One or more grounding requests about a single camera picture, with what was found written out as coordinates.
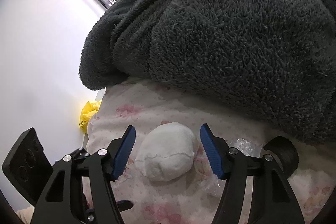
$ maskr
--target dark gray fuzzy blanket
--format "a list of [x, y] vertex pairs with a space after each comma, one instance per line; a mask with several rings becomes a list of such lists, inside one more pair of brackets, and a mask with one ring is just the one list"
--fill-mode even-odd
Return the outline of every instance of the dark gray fuzzy blanket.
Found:
[[335, 0], [118, 0], [80, 78], [128, 75], [223, 102], [305, 140], [336, 140]]

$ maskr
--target white bedsheet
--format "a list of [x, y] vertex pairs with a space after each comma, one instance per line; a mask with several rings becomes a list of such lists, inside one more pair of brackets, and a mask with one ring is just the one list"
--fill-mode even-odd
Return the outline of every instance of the white bedsheet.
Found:
[[[202, 145], [194, 168], [175, 180], [150, 182], [135, 169], [133, 160], [142, 140], [162, 121], [180, 122], [191, 128], [198, 139], [203, 123], [209, 125], [215, 136], [228, 142], [243, 138], [255, 145], [264, 145], [278, 135], [288, 138], [282, 132], [234, 113], [223, 105], [149, 80], [129, 79], [107, 88], [99, 112], [89, 122], [87, 148], [89, 153], [94, 153], [106, 148], [111, 140], [120, 138], [129, 124], [136, 128], [136, 142], [125, 172], [112, 183], [116, 200], [129, 199], [134, 203], [132, 209], [122, 212], [126, 224], [211, 223], [216, 212], [220, 198], [204, 187], [212, 172]], [[336, 184], [335, 150], [326, 145], [310, 146], [291, 141], [299, 152], [300, 163], [289, 182], [305, 221], [309, 223]], [[84, 181], [84, 192], [92, 205], [88, 180]], [[248, 178], [241, 224], [247, 223], [251, 194], [252, 180]]]

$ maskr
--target metal screw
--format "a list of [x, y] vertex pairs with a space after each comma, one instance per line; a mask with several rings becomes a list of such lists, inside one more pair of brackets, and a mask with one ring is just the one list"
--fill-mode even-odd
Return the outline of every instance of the metal screw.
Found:
[[98, 151], [98, 155], [99, 156], [104, 156], [106, 154], [107, 154], [107, 150], [106, 149], [101, 149], [101, 150]]
[[231, 147], [231, 148], [229, 149], [229, 153], [230, 153], [231, 155], [236, 155], [236, 154], [238, 153], [238, 149], [237, 149], [237, 148], [234, 148], [234, 147]]
[[95, 217], [93, 216], [93, 215], [89, 215], [88, 217], [87, 217], [87, 219], [88, 219], [88, 221], [94, 221], [95, 220]]
[[272, 157], [272, 155], [270, 155], [270, 154], [266, 154], [266, 155], [264, 156], [264, 158], [265, 158], [265, 160], [267, 160], [267, 161], [272, 161], [272, 160], [273, 160], [273, 157]]
[[70, 161], [72, 159], [72, 156], [71, 155], [65, 155], [64, 157], [63, 157], [63, 160], [64, 161]]

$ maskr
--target white wall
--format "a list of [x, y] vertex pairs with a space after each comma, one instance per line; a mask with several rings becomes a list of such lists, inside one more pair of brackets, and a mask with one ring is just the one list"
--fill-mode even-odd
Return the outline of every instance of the white wall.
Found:
[[[0, 164], [34, 127], [53, 164], [83, 142], [80, 110], [96, 93], [78, 78], [85, 37], [103, 14], [95, 0], [0, 0]], [[0, 172], [14, 209], [28, 206]]]

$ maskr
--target bed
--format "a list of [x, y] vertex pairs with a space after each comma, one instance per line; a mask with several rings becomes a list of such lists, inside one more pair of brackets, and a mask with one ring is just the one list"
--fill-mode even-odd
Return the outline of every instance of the bed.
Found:
[[[116, 200], [129, 199], [134, 203], [132, 209], [121, 213], [126, 224], [211, 223], [217, 209], [225, 182], [214, 178], [202, 145], [191, 170], [169, 182], [151, 182], [135, 168], [134, 159], [143, 139], [166, 122], [186, 125], [198, 139], [201, 125], [207, 123], [214, 135], [237, 148], [241, 148], [243, 140], [252, 153], [258, 153], [276, 136], [289, 138], [300, 157], [299, 167], [289, 182], [306, 223], [318, 214], [336, 185], [335, 146], [332, 144], [300, 143], [223, 104], [151, 80], [130, 77], [106, 88], [100, 109], [87, 128], [89, 153], [120, 138], [129, 124], [136, 128], [136, 142], [124, 174], [111, 183]], [[240, 224], [248, 220], [252, 185], [253, 179], [248, 178]], [[92, 206], [88, 180], [84, 180], [84, 193]]]

